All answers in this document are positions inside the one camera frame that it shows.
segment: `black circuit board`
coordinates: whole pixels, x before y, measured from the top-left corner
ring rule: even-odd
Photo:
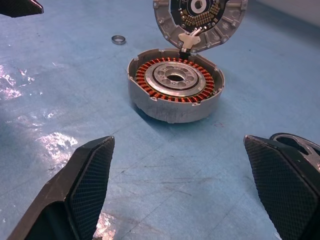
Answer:
[[[208,31],[222,18],[228,0],[171,0],[170,11],[176,25],[187,32]]]

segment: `blue work surface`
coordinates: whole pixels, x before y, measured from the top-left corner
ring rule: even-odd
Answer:
[[[103,240],[278,240],[243,137],[320,143],[320,30],[250,1],[238,31],[202,55],[224,72],[219,108],[190,124],[136,110],[127,66],[171,45],[150,0],[42,0],[0,16],[0,240],[80,145],[115,136]],[[123,35],[125,45],[111,36]]]

